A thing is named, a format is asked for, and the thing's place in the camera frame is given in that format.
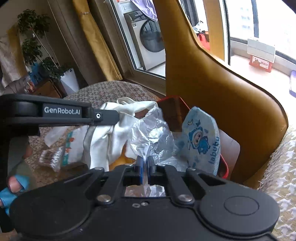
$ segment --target mustard yellow chair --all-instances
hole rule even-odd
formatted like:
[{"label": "mustard yellow chair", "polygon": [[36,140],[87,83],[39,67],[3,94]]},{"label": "mustard yellow chair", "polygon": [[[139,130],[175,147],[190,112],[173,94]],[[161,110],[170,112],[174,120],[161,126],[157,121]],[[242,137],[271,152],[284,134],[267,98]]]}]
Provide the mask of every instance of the mustard yellow chair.
[{"label": "mustard yellow chair", "polygon": [[178,0],[153,2],[165,44],[167,95],[179,95],[189,107],[212,115],[240,144],[231,180],[256,188],[287,130],[283,107],[203,49]]}]

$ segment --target plant stem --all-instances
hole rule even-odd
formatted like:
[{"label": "plant stem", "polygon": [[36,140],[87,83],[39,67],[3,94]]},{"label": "plant stem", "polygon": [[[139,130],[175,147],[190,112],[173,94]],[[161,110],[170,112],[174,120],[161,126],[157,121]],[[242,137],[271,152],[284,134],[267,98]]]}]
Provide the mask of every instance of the plant stem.
[{"label": "plant stem", "polygon": [[48,44],[48,46],[50,47],[50,49],[52,50],[52,52],[53,52],[53,54],[54,54],[54,57],[56,58],[56,60],[57,60],[57,63],[58,63],[58,65],[59,66],[61,66],[60,64],[59,64],[59,60],[57,59],[57,56],[55,55],[55,52],[54,52],[54,50],[52,49],[52,47],[50,46],[50,44],[49,44],[49,42],[48,42],[48,39],[47,39],[47,36],[46,36],[46,33],[45,33],[45,31],[44,31],[44,36],[45,36],[45,39],[46,39],[46,42],[47,42],[47,44]]},{"label": "plant stem", "polygon": [[56,66],[56,68],[58,69],[57,64],[54,62],[53,58],[50,56],[49,52],[47,51],[47,49],[44,47],[44,45],[41,43],[40,39],[38,38],[37,34],[35,33],[35,31],[32,28],[33,33],[35,34],[36,38],[38,39],[39,43],[42,45],[42,47],[45,49],[46,53],[48,54],[48,56],[51,58],[51,60],[53,61],[54,65]]}]

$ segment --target purple cloth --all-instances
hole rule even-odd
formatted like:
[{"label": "purple cloth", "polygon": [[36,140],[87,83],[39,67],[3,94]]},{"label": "purple cloth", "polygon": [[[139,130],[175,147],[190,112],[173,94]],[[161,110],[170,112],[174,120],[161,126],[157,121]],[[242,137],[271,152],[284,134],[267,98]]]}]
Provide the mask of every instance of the purple cloth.
[{"label": "purple cloth", "polygon": [[152,0],[131,0],[143,14],[153,21],[157,21],[157,15]]}]

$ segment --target washing machine door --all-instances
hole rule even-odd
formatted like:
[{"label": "washing machine door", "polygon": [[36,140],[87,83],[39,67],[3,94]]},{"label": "washing machine door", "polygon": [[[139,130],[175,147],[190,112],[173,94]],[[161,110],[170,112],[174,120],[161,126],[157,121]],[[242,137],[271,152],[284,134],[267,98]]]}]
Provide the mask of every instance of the washing machine door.
[{"label": "washing machine door", "polygon": [[142,25],[140,39],[143,46],[150,52],[160,52],[165,48],[158,22],[150,19]]}]

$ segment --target purple object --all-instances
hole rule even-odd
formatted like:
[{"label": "purple object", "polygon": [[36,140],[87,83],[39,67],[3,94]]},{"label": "purple object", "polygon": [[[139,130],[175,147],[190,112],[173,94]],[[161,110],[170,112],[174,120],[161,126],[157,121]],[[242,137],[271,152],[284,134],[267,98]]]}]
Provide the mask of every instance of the purple object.
[{"label": "purple object", "polygon": [[296,98],[296,71],[293,70],[290,75],[290,95]]},{"label": "purple object", "polygon": [[131,0],[148,18],[157,21],[157,14],[152,0]]}]

